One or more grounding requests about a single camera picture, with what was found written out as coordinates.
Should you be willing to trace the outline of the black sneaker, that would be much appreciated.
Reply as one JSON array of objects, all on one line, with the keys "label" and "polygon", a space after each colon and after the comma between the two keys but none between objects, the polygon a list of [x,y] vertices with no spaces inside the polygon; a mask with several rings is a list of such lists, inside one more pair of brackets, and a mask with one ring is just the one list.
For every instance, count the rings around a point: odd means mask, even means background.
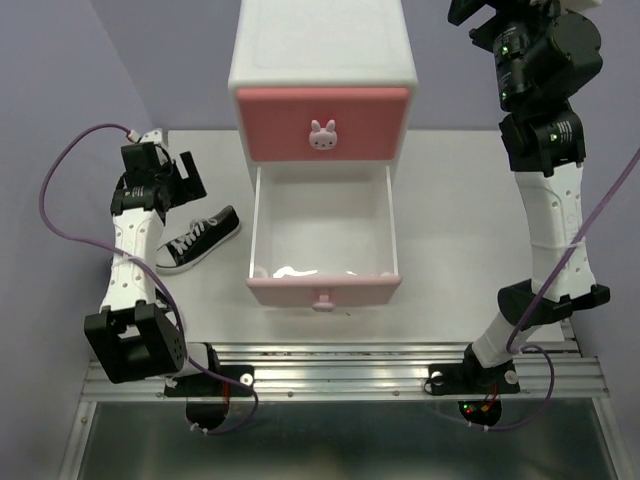
[{"label": "black sneaker", "polygon": [[194,219],[188,230],[157,249],[156,271],[162,275],[179,274],[200,263],[213,250],[234,238],[241,221],[231,205],[211,217]]}]

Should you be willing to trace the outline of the pink-front drawer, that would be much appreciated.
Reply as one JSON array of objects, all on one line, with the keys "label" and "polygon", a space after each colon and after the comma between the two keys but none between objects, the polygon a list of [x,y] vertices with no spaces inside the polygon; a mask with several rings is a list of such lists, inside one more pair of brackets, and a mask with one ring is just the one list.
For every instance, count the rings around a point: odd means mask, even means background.
[{"label": "pink-front drawer", "polygon": [[[404,133],[406,88],[241,88],[236,92],[246,151],[254,162],[390,161]],[[309,144],[311,121],[333,119],[331,150]]]}]

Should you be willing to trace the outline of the pale pink drawer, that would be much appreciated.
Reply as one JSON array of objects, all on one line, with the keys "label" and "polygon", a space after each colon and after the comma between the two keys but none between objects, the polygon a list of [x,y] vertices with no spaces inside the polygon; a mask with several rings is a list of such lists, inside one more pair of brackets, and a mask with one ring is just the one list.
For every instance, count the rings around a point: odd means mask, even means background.
[{"label": "pale pink drawer", "polygon": [[402,277],[387,164],[274,163],[256,171],[247,287],[268,307],[387,304]]}]

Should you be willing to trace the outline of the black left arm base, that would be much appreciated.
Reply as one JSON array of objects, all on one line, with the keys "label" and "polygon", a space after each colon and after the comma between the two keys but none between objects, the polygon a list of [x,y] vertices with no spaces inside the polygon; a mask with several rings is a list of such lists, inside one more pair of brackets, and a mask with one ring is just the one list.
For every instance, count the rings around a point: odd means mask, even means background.
[{"label": "black left arm base", "polygon": [[220,374],[239,385],[205,373],[165,381],[163,396],[185,401],[185,418],[192,432],[207,436],[229,434],[248,425],[257,412],[254,367],[222,365]]}]

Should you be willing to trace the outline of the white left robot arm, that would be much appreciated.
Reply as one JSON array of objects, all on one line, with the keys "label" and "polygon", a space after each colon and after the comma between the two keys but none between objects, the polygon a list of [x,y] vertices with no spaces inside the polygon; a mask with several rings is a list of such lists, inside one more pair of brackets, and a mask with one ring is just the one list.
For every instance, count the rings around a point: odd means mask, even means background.
[{"label": "white left robot arm", "polygon": [[207,192],[188,152],[173,160],[159,141],[140,140],[121,149],[124,174],[110,212],[115,253],[98,313],[84,333],[115,384],[180,372],[187,347],[180,322],[157,304],[156,253],[169,210]]}]

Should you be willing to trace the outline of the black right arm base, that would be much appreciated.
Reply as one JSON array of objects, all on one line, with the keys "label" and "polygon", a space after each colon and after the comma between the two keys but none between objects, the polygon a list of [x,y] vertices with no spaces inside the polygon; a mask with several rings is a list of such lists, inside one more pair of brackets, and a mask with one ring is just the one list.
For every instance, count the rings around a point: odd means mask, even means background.
[{"label": "black right arm base", "polygon": [[512,361],[483,369],[471,363],[431,364],[423,391],[434,397],[459,397],[463,420],[486,429],[496,427],[502,416],[502,395],[518,394],[519,378]]}]

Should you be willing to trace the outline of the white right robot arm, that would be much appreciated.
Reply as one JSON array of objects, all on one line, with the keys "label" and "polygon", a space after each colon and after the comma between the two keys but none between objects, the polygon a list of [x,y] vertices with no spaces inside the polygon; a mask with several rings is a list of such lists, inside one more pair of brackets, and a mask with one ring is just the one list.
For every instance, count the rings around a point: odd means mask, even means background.
[{"label": "white right robot arm", "polygon": [[530,279],[503,287],[499,312],[465,353],[463,384],[482,390],[533,332],[609,302],[589,264],[581,187],[586,145],[570,99],[602,70],[601,35],[579,8],[561,1],[491,1],[493,16],[473,45],[493,54],[499,124],[524,205]]}]

